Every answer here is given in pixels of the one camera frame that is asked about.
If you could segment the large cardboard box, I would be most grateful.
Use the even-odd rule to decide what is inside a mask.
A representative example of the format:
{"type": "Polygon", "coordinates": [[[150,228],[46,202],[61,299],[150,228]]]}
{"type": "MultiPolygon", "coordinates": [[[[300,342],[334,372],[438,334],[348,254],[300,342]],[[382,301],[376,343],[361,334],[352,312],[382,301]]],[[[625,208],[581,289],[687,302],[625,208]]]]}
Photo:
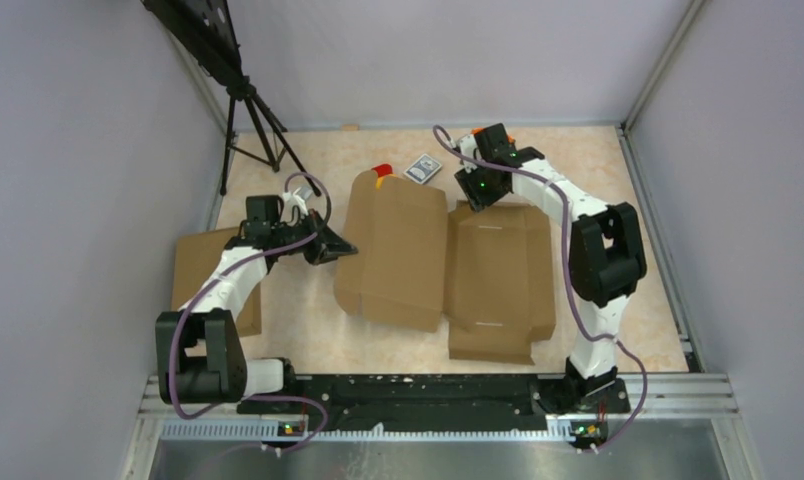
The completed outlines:
{"type": "Polygon", "coordinates": [[[516,365],[557,324],[549,218],[502,203],[474,212],[444,191],[387,179],[353,181],[342,236],[358,248],[337,263],[340,308],[373,323],[448,331],[448,355],[516,365]]]}

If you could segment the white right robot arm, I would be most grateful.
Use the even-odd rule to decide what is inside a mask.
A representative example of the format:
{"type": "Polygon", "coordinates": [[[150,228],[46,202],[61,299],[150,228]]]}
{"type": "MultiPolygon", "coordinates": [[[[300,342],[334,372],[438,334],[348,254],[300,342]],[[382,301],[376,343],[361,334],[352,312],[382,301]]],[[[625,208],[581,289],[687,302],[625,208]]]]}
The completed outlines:
{"type": "Polygon", "coordinates": [[[566,361],[564,397],[572,409],[592,411],[617,378],[621,319],[647,272],[636,209],[587,193],[536,148],[517,147],[503,124],[458,139],[439,126],[433,133],[459,158],[455,179],[473,211],[514,194],[559,223],[567,301],[579,329],[566,361]]]}

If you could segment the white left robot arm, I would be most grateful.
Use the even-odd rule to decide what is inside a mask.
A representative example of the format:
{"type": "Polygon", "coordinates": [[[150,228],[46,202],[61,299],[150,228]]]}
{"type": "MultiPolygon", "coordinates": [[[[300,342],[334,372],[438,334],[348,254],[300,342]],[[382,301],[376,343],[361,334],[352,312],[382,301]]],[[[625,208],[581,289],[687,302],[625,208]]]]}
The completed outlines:
{"type": "Polygon", "coordinates": [[[237,403],[260,394],[273,412],[292,410],[299,388],[288,379],[288,360],[248,359],[237,317],[280,257],[302,255],[308,264],[322,265],[358,251],[296,193],[251,196],[245,206],[245,220],[199,291],[156,320],[160,397],[175,407],[237,403]]]}

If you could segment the blue playing card box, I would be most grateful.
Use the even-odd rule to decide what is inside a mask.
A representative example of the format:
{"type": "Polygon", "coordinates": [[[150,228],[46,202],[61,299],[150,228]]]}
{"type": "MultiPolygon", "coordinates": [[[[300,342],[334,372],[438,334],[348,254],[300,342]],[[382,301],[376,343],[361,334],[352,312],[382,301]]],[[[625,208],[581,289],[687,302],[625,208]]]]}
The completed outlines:
{"type": "Polygon", "coordinates": [[[403,171],[403,175],[419,185],[426,185],[442,167],[442,163],[438,160],[428,154],[422,154],[403,171]]]}

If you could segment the small folded cardboard box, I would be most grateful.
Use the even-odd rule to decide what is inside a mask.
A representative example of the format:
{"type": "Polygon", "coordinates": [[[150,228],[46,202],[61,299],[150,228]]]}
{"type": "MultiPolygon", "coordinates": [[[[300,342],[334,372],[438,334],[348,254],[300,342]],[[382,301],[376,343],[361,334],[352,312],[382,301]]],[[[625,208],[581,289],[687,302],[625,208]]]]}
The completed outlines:
{"type": "MultiPolygon", "coordinates": [[[[226,243],[237,227],[181,237],[175,248],[171,309],[177,311],[203,286],[218,265],[226,243]]],[[[240,337],[262,333],[261,285],[257,284],[236,318],[240,337]]]]}

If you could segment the yellow oval toy block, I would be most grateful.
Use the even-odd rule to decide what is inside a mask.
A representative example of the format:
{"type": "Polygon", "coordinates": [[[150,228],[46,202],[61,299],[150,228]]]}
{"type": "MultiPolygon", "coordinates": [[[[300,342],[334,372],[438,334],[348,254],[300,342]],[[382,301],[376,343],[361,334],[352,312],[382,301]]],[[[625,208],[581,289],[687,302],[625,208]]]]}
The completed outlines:
{"type": "Polygon", "coordinates": [[[380,189],[382,187],[383,183],[389,178],[396,178],[396,176],[395,175],[384,175],[384,176],[378,177],[377,180],[376,180],[376,183],[375,183],[376,190],[380,189]]]}

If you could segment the red oval plastic block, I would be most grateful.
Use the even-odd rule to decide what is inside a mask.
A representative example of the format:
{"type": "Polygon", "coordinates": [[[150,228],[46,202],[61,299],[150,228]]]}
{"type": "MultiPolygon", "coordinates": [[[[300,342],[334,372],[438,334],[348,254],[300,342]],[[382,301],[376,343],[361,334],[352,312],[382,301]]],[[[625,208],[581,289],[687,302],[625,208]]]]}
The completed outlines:
{"type": "Polygon", "coordinates": [[[393,167],[388,163],[376,165],[375,167],[372,168],[372,170],[376,173],[378,178],[394,174],[393,167]]]}

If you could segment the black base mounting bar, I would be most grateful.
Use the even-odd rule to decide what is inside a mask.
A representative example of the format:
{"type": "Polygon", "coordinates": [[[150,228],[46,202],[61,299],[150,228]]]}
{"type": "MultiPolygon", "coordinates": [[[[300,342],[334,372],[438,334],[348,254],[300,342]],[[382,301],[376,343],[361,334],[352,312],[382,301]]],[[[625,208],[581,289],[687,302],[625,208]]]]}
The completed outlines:
{"type": "Polygon", "coordinates": [[[328,432],[540,431],[548,416],[578,414],[602,420],[627,414],[631,400],[622,380],[580,396],[560,375],[414,374],[301,375],[273,402],[243,401],[242,415],[304,415],[328,432]]]}

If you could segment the black tripod stand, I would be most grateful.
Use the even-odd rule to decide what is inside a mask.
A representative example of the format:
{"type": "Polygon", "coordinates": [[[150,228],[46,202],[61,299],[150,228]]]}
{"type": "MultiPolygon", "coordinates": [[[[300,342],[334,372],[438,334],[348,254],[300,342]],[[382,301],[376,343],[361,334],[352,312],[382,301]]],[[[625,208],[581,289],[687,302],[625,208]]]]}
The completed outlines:
{"type": "Polygon", "coordinates": [[[194,58],[203,72],[225,88],[228,111],[225,148],[219,194],[227,194],[230,153],[235,151],[269,166],[278,172],[288,156],[297,169],[306,168],[293,150],[285,134],[288,129],[261,98],[242,66],[229,4],[226,0],[144,0],[143,6],[194,58]],[[236,146],[235,115],[242,103],[248,111],[265,155],[252,154],[236,146]]]}

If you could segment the aluminium front rail frame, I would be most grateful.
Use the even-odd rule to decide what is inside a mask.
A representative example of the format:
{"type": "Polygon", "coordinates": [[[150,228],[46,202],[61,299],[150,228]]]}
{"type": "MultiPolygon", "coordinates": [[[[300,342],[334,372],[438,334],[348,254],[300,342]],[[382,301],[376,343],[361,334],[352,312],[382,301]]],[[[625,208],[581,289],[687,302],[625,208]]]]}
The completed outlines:
{"type": "Polygon", "coordinates": [[[707,425],[728,478],[763,475],[723,374],[623,374],[570,406],[561,402],[561,384],[555,374],[298,375],[281,392],[202,404],[198,418],[185,420],[151,378],[121,475],[147,478],[167,439],[273,450],[323,442],[551,442],[578,453],[646,439],[653,423],[674,439],[678,427],[698,422],[707,425]]]}

